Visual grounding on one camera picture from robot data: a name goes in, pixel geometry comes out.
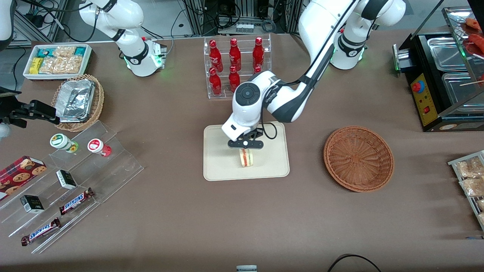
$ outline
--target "white robotic arm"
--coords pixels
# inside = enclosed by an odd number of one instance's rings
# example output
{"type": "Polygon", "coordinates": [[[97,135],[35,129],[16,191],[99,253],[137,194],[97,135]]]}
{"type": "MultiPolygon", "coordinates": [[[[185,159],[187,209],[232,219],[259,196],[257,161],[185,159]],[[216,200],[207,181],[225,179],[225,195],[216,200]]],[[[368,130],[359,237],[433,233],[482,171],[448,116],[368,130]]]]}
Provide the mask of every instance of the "white robotic arm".
{"type": "MultiPolygon", "coordinates": [[[[339,30],[343,24],[348,20],[346,28],[352,25],[349,18],[358,17],[358,12],[373,18],[372,20],[377,20],[378,16],[384,16],[382,21],[387,21],[392,18],[391,14],[395,13],[395,3],[398,7],[403,5],[403,12],[401,9],[396,9],[398,14],[395,17],[399,18],[394,21],[398,22],[405,12],[405,4],[402,0],[312,0],[299,20],[299,33],[311,58],[310,67],[303,76],[291,83],[286,83],[272,72],[265,71],[253,75],[247,82],[240,84],[232,100],[233,113],[222,126],[222,130],[230,138],[229,147],[255,149],[263,147],[261,141],[255,140],[262,135],[257,125],[263,108],[266,108],[279,122],[295,121],[301,115],[307,99],[332,57],[334,58],[333,52],[336,53],[341,49],[336,41],[341,35],[339,30]],[[299,85],[296,90],[289,87],[297,83],[299,85]]],[[[359,42],[358,46],[363,47],[364,41],[359,42]]],[[[340,62],[347,62],[346,58],[353,60],[354,57],[358,57],[357,54],[344,55],[344,58],[342,55],[340,62]]]]}
{"type": "Polygon", "coordinates": [[[135,30],[144,20],[137,3],[131,0],[91,0],[82,1],[79,7],[89,3],[94,5],[79,11],[82,19],[116,42],[135,75],[149,76],[164,67],[166,47],[144,41],[135,30]]]}

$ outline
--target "red emergency stop button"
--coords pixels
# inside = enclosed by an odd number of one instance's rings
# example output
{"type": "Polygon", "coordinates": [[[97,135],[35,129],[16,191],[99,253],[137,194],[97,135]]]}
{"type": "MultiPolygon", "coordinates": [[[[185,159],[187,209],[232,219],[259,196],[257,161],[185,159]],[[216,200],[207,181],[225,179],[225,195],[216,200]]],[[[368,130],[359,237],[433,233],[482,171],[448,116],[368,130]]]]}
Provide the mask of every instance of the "red emergency stop button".
{"type": "Polygon", "coordinates": [[[416,93],[422,93],[425,89],[425,83],[421,80],[412,84],[412,91],[416,93]]]}

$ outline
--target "beige tray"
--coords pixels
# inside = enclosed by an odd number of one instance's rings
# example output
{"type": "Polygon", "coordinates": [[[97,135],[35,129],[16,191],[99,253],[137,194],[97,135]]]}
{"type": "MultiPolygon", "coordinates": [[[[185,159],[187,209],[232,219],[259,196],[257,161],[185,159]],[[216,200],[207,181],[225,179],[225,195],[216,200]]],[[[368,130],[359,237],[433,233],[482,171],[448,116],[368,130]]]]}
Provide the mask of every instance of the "beige tray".
{"type": "MultiPolygon", "coordinates": [[[[262,149],[252,149],[254,165],[242,167],[239,150],[227,146],[228,138],[221,125],[212,125],[203,131],[203,177],[208,181],[229,181],[285,177],[289,174],[286,131],[284,125],[273,122],[277,127],[277,138],[269,140],[261,136],[262,149]]],[[[265,125],[269,136],[274,128],[265,125]]]]}

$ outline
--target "jar lid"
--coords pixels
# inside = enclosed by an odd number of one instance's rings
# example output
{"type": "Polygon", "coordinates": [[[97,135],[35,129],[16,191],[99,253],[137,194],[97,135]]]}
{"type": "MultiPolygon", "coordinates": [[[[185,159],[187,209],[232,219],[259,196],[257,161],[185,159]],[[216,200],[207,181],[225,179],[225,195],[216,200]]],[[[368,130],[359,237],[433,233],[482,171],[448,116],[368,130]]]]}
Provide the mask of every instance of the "jar lid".
{"type": "Polygon", "coordinates": [[[66,135],[57,133],[50,139],[50,145],[54,148],[62,148],[67,144],[68,141],[69,140],[66,135]]]}
{"type": "Polygon", "coordinates": [[[92,139],[88,143],[88,150],[93,153],[97,153],[101,151],[103,147],[104,147],[104,143],[100,139],[92,139]]]}

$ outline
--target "robotic arm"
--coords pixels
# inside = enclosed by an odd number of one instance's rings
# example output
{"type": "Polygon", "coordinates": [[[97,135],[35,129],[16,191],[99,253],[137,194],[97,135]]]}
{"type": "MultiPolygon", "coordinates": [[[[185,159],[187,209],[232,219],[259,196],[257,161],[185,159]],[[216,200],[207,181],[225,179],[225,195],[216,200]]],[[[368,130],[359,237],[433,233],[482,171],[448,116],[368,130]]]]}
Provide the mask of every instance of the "robotic arm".
{"type": "Polygon", "coordinates": [[[82,1],[79,7],[86,24],[96,27],[116,42],[128,68],[137,76],[149,76],[164,67],[166,47],[143,40],[135,28],[143,24],[141,7],[131,0],[82,1]]]}
{"type": "Polygon", "coordinates": [[[378,20],[396,23],[404,13],[405,3],[402,0],[312,0],[299,20],[299,33],[309,52],[311,65],[303,76],[291,83],[264,71],[240,84],[232,100],[233,113],[222,126],[230,138],[228,146],[262,148],[263,143],[255,139],[262,136],[262,130],[257,125],[263,108],[279,122],[295,121],[330,62],[337,68],[354,67],[370,26],[378,20]],[[339,30],[345,22],[347,25],[341,34],[339,30]],[[363,27],[354,26],[357,23],[363,24],[363,27]],[[362,31],[353,30],[363,29],[365,25],[363,39],[362,31]],[[289,87],[298,83],[296,90],[289,87]]]}

